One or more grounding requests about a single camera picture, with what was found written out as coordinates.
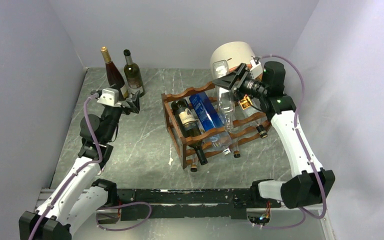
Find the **clear glass bottle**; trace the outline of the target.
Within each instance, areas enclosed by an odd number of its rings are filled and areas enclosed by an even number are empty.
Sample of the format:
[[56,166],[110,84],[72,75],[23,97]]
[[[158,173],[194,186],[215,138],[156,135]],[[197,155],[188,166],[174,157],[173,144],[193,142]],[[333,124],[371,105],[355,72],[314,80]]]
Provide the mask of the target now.
[[[229,73],[226,60],[216,61],[212,64],[213,80],[226,76]],[[229,133],[234,131],[235,104],[232,101],[229,90],[217,86],[218,115],[224,123],[225,130]]]

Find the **rose wine bottle gold cap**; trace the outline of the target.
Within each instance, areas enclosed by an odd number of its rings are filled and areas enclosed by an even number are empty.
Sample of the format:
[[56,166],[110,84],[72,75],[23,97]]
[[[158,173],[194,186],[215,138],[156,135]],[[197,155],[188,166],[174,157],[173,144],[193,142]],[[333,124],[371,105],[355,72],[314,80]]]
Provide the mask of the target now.
[[106,46],[101,47],[100,52],[105,62],[105,69],[107,80],[110,86],[113,86],[119,91],[119,101],[124,101],[129,97],[129,90],[125,83],[125,80],[111,59],[108,48]]

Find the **green wine bottle silver cap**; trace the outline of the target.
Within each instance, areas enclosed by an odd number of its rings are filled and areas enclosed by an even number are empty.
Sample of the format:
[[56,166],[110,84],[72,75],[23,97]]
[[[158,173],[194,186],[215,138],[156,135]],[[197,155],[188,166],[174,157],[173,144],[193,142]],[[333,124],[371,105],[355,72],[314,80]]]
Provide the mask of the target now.
[[145,95],[145,88],[139,66],[133,61],[129,49],[123,51],[126,64],[123,68],[127,84],[132,93],[139,91],[140,97]]

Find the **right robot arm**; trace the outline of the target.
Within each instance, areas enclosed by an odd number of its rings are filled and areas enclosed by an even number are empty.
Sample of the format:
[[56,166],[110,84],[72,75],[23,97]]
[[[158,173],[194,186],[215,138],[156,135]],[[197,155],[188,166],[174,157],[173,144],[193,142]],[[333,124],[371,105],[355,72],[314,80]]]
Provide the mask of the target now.
[[258,188],[250,193],[250,202],[262,207],[269,199],[289,208],[303,208],[326,204],[326,198],[335,182],[332,170],[325,170],[313,153],[298,118],[298,107],[284,93],[286,70],[278,61],[267,61],[262,80],[253,79],[245,63],[233,72],[213,80],[238,97],[257,98],[260,109],[280,137],[291,168],[288,181],[260,180]]

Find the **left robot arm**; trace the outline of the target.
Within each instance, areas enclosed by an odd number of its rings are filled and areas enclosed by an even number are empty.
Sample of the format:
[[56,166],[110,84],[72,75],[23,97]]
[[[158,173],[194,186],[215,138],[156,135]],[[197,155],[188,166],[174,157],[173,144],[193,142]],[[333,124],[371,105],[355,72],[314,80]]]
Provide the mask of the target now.
[[122,114],[139,113],[140,94],[126,99],[127,106],[106,104],[101,117],[88,113],[92,99],[109,99],[107,93],[95,92],[83,104],[85,125],[83,144],[70,171],[53,193],[35,211],[25,211],[18,221],[22,240],[70,240],[81,225],[99,208],[112,208],[119,202],[117,185],[99,179],[86,186],[105,167],[113,147],[109,145],[118,131]]

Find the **blue glass bottle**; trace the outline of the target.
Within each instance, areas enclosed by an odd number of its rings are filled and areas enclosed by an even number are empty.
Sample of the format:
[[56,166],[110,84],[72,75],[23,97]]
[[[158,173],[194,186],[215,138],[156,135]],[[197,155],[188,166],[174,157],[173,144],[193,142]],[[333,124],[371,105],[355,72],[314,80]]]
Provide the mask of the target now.
[[205,92],[191,95],[189,101],[205,132],[224,127],[224,123]]

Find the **dark wine bottle white label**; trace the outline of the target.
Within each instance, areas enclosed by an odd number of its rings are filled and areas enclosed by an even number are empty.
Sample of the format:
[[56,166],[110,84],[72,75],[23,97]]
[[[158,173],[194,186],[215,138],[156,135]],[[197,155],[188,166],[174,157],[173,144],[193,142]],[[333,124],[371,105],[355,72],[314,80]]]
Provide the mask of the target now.
[[[176,121],[179,124],[180,130],[185,138],[197,137],[201,134],[199,125],[189,108],[189,103],[186,99],[182,98],[175,100],[170,104]],[[192,143],[189,146],[194,149],[198,161],[201,165],[206,165],[208,160],[202,149],[202,141]]]

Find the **wooden wine rack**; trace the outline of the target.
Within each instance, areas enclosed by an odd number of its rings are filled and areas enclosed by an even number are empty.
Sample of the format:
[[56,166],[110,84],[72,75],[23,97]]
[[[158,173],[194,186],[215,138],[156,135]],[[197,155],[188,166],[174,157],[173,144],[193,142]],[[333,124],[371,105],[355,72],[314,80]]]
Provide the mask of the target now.
[[[207,132],[202,133],[199,136],[195,137],[184,137],[183,133],[181,131],[180,125],[176,121],[175,115],[172,111],[172,108],[169,106],[169,104],[175,100],[183,99],[185,97],[189,97],[192,94],[198,94],[201,92],[206,92],[209,90],[212,90],[215,88],[215,85],[209,81],[206,85],[201,87],[189,87],[185,91],[179,93],[179,94],[171,94],[171,93],[162,93],[161,94],[161,100],[162,100],[162,109],[164,112],[164,118],[165,118],[165,126],[167,129],[167,132],[169,133],[173,144],[175,146],[176,152],[178,154],[179,160],[181,162],[181,166],[183,169],[187,168],[191,164],[197,164],[197,162],[194,162],[193,158],[190,157],[194,155],[196,152],[190,147],[190,144],[197,143],[199,141],[203,141],[202,149],[205,152],[205,157],[210,158],[215,155],[218,155],[222,153],[221,151],[213,150],[212,144],[209,141],[209,137],[212,137],[216,134],[221,133],[224,128],[216,128],[214,130],[209,130]],[[234,129],[244,126],[246,124],[249,124],[251,122],[262,120],[264,117],[266,117],[266,114],[263,112],[256,112],[252,114],[249,117],[246,117],[244,119],[238,119],[233,121]],[[250,137],[245,137],[247,134],[254,134]],[[237,132],[237,133],[229,133],[230,137],[235,140],[238,140],[238,146],[246,144],[248,142],[254,141],[256,139],[260,139],[259,132],[257,131],[256,127],[254,126],[248,126],[244,128],[243,130]]]

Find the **clear bottle lower rack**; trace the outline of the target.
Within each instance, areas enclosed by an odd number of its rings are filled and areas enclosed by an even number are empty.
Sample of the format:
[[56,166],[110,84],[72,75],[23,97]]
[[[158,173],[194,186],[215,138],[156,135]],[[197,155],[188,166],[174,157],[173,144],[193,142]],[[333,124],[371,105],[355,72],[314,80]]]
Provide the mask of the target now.
[[224,156],[232,153],[234,158],[241,157],[238,141],[236,139],[232,139],[228,132],[223,131],[222,133],[211,136],[210,141],[213,150],[221,151]]

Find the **white orange cylinder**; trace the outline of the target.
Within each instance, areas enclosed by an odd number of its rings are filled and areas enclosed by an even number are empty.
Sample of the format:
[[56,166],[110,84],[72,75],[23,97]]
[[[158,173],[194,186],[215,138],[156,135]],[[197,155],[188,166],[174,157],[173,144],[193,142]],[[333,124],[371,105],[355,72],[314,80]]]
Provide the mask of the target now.
[[214,62],[226,60],[228,63],[228,71],[231,73],[240,64],[247,64],[248,69],[251,69],[250,60],[252,56],[256,56],[251,46],[243,41],[233,41],[219,46],[210,58],[211,75],[213,79],[212,65]]

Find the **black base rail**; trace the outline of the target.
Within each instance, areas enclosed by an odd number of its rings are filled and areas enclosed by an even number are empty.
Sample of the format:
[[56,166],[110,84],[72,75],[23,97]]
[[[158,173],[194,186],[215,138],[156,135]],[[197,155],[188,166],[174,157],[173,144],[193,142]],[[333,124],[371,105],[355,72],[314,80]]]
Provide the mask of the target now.
[[120,221],[179,218],[246,220],[251,209],[280,208],[278,200],[262,198],[255,187],[202,189],[118,188],[104,198],[102,213]]

